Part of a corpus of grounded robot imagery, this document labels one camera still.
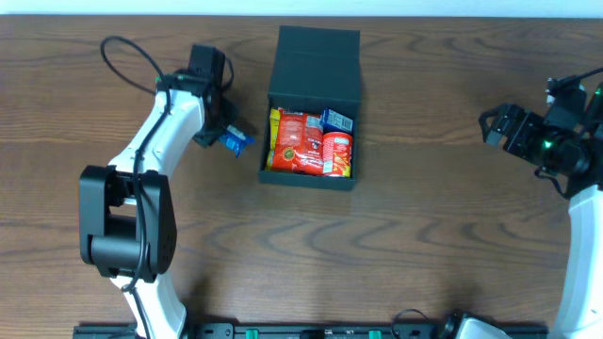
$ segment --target wooden table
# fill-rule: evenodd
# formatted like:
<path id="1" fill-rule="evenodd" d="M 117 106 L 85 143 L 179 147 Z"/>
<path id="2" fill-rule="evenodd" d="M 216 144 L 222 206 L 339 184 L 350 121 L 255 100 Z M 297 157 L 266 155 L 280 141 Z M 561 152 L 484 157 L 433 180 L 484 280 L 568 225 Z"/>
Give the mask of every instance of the wooden table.
<path id="1" fill-rule="evenodd" d="M 483 145 L 477 117 L 504 102 L 544 113 L 549 76 L 601 66 L 600 21 L 4 16 L 1 337 L 134 319 L 78 251 L 79 174 L 118 154 L 153 104 L 106 68 L 101 39 L 135 40 L 166 72 L 186 66 L 192 43 L 216 45 L 235 65 L 228 97 L 261 138 L 280 24 L 362 30 L 360 181 L 351 193 L 263 186 L 259 145 L 235 160 L 191 143 L 171 182 L 171 271 L 193 317 L 387 322 L 404 308 L 437 318 L 459 307 L 552 325 L 567 201 Z M 154 84 L 134 52 L 109 53 Z"/>

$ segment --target open box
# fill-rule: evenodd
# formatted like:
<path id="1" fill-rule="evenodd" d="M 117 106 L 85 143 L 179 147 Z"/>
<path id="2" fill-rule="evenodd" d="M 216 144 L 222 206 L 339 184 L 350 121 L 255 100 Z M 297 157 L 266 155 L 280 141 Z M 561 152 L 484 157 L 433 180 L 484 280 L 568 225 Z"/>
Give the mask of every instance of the open box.
<path id="1" fill-rule="evenodd" d="M 272 69 L 266 133 L 258 177 L 261 183 L 352 190 L 358 177 L 358 113 L 362 80 L 360 32 L 281 26 Z M 322 177 L 266 170 L 272 107 L 320 114 L 331 108 L 354 121 L 351 177 Z"/>

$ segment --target box lid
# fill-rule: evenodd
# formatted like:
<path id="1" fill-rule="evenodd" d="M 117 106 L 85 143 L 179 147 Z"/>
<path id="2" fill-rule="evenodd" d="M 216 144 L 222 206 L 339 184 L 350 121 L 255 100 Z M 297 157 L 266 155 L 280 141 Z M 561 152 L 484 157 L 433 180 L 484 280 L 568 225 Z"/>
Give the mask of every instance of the box lid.
<path id="1" fill-rule="evenodd" d="M 360 32 L 281 26 L 270 96 L 360 103 Z"/>

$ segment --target red can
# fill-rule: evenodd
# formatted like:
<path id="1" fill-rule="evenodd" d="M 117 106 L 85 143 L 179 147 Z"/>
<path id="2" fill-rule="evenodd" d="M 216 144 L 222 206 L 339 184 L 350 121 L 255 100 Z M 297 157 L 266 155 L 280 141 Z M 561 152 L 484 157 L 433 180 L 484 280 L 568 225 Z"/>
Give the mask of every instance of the red can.
<path id="1" fill-rule="evenodd" d="M 352 137 L 342 132 L 327 133 L 322 138 L 322 175 L 351 176 Z"/>

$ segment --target red snack bag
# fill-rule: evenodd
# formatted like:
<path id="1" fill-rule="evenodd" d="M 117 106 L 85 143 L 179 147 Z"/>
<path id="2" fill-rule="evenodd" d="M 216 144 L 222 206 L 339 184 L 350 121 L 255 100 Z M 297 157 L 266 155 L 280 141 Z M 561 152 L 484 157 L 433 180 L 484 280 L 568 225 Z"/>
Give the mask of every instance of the red snack bag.
<path id="1" fill-rule="evenodd" d="M 268 170 L 322 174 L 322 126 L 320 115 L 270 111 Z"/>

